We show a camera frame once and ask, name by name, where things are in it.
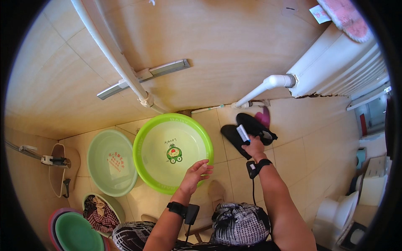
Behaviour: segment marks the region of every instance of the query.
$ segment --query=cartoon frog print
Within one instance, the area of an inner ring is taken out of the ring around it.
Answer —
[[[180,148],[177,148],[174,144],[170,145],[170,148],[168,150],[168,152],[166,153],[166,156],[168,157],[169,161],[174,164],[177,162],[180,162],[183,160],[183,158],[181,157],[182,152],[180,150]]]

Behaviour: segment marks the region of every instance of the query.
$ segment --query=radiator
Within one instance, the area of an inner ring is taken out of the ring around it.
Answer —
[[[333,23],[287,73],[297,79],[295,98],[364,94],[389,79],[375,39],[356,43]]]

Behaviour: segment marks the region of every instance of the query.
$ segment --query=black wristband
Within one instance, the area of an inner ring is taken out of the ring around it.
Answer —
[[[187,213],[187,207],[178,203],[178,202],[169,202],[168,205],[166,206],[170,212],[177,213],[180,215],[183,219],[186,218],[186,213]]]
[[[269,161],[269,159],[262,159],[258,162],[258,164],[256,164],[254,161],[248,161],[246,163],[247,166],[247,171],[248,171],[248,175],[250,176],[250,179],[254,179],[255,176],[258,175],[258,173],[260,172],[261,168],[265,165],[269,165],[272,162]]]

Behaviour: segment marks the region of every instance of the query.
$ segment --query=wall mount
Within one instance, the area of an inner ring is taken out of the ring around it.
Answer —
[[[188,63],[187,59],[182,59],[182,60],[178,60],[178,61],[174,61],[174,62],[170,62],[170,63],[166,63],[164,65],[160,65],[157,66],[155,68],[152,69],[144,69],[142,71],[139,71],[137,73],[135,73],[136,77],[138,78],[138,81],[140,83],[151,80],[153,78],[165,75],[165,74],[169,74],[175,71],[180,71],[186,68],[190,68],[190,64]],[[127,84],[127,82],[125,82],[124,80],[120,80],[117,84],[99,92],[96,96],[98,96],[98,98],[105,100],[106,98],[121,92],[122,90],[127,89],[129,86]]]

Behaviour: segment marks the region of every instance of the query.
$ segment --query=toothbrush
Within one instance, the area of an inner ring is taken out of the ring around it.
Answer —
[[[220,106],[209,107],[209,108],[203,108],[203,109],[199,109],[199,110],[192,111],[191,114],[199,113],[199,112],[204,112],[204,111],[209,111],[209,110],[216,109],[216,108],[223,108],[224,106],[225,106],[225,105],[221,104]]]
[[[244,142],[246,142],[246,141],[250,142],[250,138],[248,137],[247,132],[244,129],[242,124],[240,126],[236,127],[236,130]]]

